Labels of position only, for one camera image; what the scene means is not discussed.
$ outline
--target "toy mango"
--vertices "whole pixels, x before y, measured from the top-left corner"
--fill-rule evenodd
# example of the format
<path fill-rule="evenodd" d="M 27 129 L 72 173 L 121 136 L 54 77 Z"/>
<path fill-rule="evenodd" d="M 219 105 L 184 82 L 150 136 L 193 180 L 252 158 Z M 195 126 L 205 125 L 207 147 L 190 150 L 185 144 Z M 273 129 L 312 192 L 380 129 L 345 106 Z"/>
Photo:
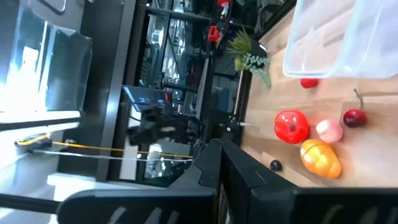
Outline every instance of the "toy mango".
<path fill-rule="evenodd" d="M 331 146 L 317 139 L 303 142 L 300 157 L 305 168 L 321 177 L 337 179 L 341 174 L 341 164 Z"/>

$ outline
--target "apple stem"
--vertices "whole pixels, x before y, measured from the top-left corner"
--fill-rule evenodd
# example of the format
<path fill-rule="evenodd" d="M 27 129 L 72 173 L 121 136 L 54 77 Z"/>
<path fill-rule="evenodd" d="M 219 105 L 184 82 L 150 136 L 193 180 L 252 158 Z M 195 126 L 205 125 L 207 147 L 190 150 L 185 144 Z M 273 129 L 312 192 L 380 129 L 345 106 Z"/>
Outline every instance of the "apple stem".
<path fill-rule="evenodd" d="M 354 92 L 356 94 L 356 96 L 359 98 L 359 102 L 361 102 L 361 106 L 359 107 L 361 110 L 364 109 L 364 105 L 363 105 L 363 98 L 362 96 L 358 93 L 358 91 L 356 89 L 354 89 Z"/>

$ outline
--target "black monitor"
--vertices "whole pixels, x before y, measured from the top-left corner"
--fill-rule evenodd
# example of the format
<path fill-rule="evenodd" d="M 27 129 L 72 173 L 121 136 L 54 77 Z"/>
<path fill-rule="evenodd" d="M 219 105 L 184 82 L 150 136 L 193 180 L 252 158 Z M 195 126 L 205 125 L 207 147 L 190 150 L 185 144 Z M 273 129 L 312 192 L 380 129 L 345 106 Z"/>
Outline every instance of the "black monitor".
<path fill-rule="evenodd" d="M 172 94 L 163 90 L 127 85 L 123 86 L 123 90 L 137 112 L 147 110 L 153 106 L 169 110 L 172 106 Z"/>

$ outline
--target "toy tomato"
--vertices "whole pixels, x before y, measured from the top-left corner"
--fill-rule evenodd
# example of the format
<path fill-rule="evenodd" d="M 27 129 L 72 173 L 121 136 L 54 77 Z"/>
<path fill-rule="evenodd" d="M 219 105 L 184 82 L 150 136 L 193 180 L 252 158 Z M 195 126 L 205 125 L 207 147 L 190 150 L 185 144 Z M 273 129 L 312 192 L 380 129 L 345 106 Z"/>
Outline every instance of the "toy tomato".
<path fill-rule="evenodd" d="M 296 144 L 308 136 L 308 121 L 298 110 L 281 111 L 275 118 L 274 130 L 279 139 Z"/>

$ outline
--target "clear plastic container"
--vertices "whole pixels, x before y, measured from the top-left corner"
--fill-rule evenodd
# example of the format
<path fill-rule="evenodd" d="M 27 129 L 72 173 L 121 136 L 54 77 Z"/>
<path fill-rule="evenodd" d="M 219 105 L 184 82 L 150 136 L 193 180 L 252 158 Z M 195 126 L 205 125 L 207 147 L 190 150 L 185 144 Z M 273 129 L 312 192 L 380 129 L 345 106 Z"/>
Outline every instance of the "clear plastic container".
<path fill-rule="evenodd" d="M 398 73 L 398 1 L 298 0 L 284 73 L 388 78 Z"/>

